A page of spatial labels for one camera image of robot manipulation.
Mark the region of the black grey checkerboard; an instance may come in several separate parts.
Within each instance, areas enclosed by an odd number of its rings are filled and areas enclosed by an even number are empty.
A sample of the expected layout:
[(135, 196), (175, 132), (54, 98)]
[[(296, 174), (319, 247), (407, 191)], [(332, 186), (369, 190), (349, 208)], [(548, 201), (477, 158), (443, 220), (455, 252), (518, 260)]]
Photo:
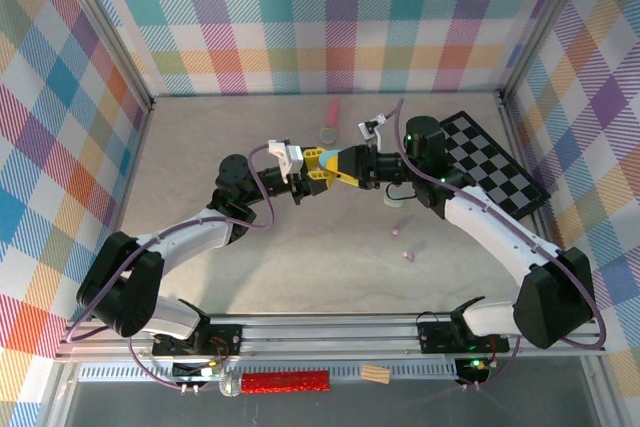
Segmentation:
[(469, 174), (514, 219), (532, 214), (550, 198), (547, 190), (466, 112), (442, 120), (440, 127), (454, 166)]

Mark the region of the aluminium frame post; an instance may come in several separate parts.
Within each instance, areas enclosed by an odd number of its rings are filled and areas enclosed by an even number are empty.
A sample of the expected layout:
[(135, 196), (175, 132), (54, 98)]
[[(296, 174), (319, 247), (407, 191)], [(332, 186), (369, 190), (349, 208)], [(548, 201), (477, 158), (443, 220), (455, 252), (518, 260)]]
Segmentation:
[(555, 26), (569, 0), (537, 0), (525, 25), (522, 42), (516, 46), (509, 60), (505, 80), (497, 90), (501, 103), (507, 106), (515, 97), (519, 85), (534, 63), (546, 38)]
[(85, 11), (85, 15), (94, 27), (100, 39), (105, 43), (107, 50), (112, 55), (115, 64), (121, 70), (124, 79), (132, 88), (136, 99), (144, 106), (147, 112), (153, 110), (154, 97), (146, 86), (142, 75), (137, 69), (133, 58), (122, 39), (120, 38), (113, 22), (111, 21), (101, 0), (78, 0)]

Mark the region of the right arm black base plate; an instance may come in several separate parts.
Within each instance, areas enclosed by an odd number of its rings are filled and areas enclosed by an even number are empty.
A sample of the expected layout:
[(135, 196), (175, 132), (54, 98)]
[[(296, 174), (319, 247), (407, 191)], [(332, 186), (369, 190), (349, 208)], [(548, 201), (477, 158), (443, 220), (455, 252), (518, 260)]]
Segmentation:
[(422, 354), (498, 354), (510, 350), (506, 338), (473, 334), (460, 316), (425, 312), (416, 318), (415, 325)]

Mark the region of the small cork block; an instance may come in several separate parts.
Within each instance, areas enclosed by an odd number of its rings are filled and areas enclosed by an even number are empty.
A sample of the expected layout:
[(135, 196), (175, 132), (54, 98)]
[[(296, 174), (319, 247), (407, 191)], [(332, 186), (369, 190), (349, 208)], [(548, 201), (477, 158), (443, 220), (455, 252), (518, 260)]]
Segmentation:
[(360, 378), (365, 381), (388, 385), (391, 381), (391, 369), (378, 365), (365, 364), (360, 369)]

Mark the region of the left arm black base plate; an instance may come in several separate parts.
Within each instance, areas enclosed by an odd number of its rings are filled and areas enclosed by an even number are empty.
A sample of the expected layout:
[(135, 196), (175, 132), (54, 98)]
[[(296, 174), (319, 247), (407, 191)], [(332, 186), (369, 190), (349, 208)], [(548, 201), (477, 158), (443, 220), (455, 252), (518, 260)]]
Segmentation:
[(154, 356), (229, 357), (240, 352), (240, 324), (210, 324), (198, 326), (187, 339), (158, 334), (154, 337)]

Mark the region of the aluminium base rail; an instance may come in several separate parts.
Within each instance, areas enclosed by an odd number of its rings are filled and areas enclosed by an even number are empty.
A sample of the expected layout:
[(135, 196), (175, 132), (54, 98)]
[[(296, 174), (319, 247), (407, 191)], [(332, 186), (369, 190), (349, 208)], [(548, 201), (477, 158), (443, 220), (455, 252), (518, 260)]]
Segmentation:
[[(237, 324), (242, 328), (239, 351), (230, 361), (377, 360), (418, 359), (423, 356), (416, 316), (405, 315), (221, 315), (215, 325)], [(128, 347), (143, 361), (197, 362), (212, 354), (164, 353), (155, 347), (149, 333), (130, 340), (111, 330), (89, 339), (60, 344), (55, 359), (60, 362), (119, 361), (130, 358)]]

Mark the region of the pink toy microphone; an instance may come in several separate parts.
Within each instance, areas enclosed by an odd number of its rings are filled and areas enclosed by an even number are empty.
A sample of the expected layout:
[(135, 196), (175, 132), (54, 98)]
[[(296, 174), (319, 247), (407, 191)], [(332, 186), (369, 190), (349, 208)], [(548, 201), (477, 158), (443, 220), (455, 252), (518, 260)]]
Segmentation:
[(325, 122), (319, 131), (319, 139), (321, 143), (331, 145), (336, 142), (339, 130), (340, 110), (341, 101), (338, 98), (332, 100), (328, 107)]

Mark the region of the red glitter microphone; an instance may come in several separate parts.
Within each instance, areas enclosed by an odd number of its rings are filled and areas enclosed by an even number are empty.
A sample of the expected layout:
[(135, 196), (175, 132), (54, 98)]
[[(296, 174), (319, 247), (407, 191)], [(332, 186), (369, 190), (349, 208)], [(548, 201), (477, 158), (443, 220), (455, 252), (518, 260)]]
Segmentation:
[(230, 373), (221, 377), (220, 392), (227, 397), (241, 394), (324, 392), (330, 390), (326, 370)]

